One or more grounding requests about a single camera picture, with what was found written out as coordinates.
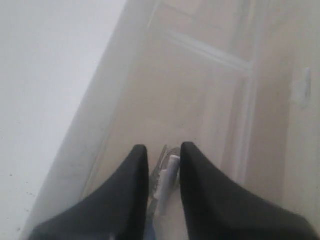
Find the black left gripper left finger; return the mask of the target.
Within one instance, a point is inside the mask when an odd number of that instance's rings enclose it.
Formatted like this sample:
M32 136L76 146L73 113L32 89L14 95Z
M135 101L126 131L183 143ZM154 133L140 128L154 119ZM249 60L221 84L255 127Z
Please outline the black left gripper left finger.
M139 144L96 191L38 225L29 239L142 240L148 198L148 151Z

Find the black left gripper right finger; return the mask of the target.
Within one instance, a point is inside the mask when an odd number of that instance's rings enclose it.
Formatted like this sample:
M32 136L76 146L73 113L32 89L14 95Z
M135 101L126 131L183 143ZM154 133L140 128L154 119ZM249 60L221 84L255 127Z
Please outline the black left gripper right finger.
M244 189L192 142L180 150L180 192L191 240L317 240L302 216Z

